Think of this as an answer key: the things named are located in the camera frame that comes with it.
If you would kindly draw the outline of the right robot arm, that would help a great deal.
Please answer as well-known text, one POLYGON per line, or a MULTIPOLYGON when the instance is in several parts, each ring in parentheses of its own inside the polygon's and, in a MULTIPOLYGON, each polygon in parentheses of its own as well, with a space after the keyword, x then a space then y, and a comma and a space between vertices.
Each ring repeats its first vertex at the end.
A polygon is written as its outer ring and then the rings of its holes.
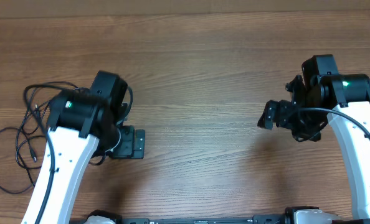
POLYGON ((349 223, 370 223, 370 78, 340 74, 331 54, 314 55, 301 69, 285 86, 291 99, 268 101, 257 125, 289 129, 297 142, 317 142, 331 126, 351 191, 349 223))

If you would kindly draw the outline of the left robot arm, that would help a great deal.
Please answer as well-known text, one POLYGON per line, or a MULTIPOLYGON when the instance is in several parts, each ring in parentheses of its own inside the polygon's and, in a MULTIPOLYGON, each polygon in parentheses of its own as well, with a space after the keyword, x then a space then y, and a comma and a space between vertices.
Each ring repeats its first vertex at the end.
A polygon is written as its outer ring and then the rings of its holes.
POLYGON ((50 103, 45 153, 23 223, 68 223, 91 158, 143 159, 146 132, 125 126, 132 90, 119 75, 99 71, 84 91, 60 88, 50 103))

